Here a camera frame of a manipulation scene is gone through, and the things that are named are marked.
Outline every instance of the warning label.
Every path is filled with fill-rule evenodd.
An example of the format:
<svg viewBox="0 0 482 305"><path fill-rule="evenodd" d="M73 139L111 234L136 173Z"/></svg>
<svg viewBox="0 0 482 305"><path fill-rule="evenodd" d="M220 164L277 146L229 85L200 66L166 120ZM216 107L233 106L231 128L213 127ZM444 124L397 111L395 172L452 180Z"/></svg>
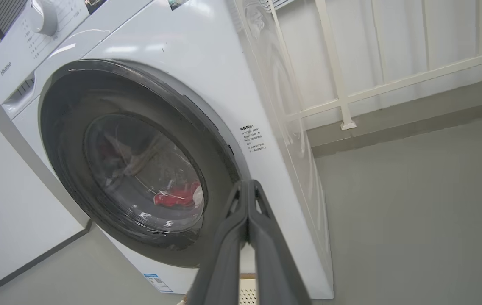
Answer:
<svg viewBox="0 0 482 305"><path fill-rule="evenodd" d="M254 127L252 124L246 125L241 127L241 134L249 152L255 153L256 151L266 149L260 128Z"/></svg>
<svg viewBox="0 0 482 305"><path fill-rule="evenodd" d="M173 290L169 288L156 274L144 273L145 278L161 293L171 294Z"/></svg>

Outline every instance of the gray floor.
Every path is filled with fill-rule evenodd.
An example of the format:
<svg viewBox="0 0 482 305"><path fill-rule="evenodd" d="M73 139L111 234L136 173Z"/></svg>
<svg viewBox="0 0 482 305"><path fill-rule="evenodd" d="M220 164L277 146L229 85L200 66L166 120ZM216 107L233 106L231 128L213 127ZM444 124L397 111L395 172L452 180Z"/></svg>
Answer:
<svg viewBox="0 0 482 305"><path fill-rule="evenodd" d="M482 121L317 159L334 305L482 304ZM94 228L0 305L174 305Z"/></svg>

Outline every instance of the white washing machine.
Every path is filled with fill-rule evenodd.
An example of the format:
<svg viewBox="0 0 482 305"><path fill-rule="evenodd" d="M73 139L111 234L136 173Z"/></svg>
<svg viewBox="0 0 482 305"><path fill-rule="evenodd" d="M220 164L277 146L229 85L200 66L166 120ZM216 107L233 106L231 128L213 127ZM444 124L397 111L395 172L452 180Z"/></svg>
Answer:
<svg viewBox="0 0 482 305"><path fill-rule="evenodd" d="M326 206L266 2L30 0L0 103L80 207L164 293L186 293L233 183L261 182L314 299ZM256 272L245 247L241 272Z"/></svg>

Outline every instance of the sticker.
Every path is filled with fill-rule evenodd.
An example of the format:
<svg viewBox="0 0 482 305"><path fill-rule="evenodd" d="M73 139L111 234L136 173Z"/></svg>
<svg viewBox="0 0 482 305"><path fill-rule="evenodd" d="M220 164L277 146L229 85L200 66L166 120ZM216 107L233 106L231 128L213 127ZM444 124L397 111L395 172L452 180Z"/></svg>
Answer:
<svg viewBox="0 0 482 305"><path fill-rule="evenodd" d="M173 290L169 288L156 274L144 273L145 278L161 293L171 294Z"/></svg>
<svg viewBox="0 0 482 305"><path fill-rule="evenodd" d="M169 1L169 6L171 6L171 10L177 9L179 6L188 2L188 0L167 0Z"/></svg>
<svg viewBox="0 0 482 305"><path fill-rule="evenodd" d="M250 124L243 126L240 129L245 147L248 148L249 152L255 153L256 151L266 149L264 137L260 128L254 127L254 125Z"/></svg>

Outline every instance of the control panel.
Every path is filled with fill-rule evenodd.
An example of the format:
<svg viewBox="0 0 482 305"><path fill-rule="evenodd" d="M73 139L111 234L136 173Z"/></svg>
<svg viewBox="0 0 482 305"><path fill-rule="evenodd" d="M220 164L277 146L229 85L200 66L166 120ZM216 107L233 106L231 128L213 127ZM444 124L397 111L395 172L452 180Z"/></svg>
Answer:
<svg viewBox="0 0 482 305"><path fill-rule="evenodd" d="M28 0L0 43L0 103L88 16L84 0Z"/></svg>

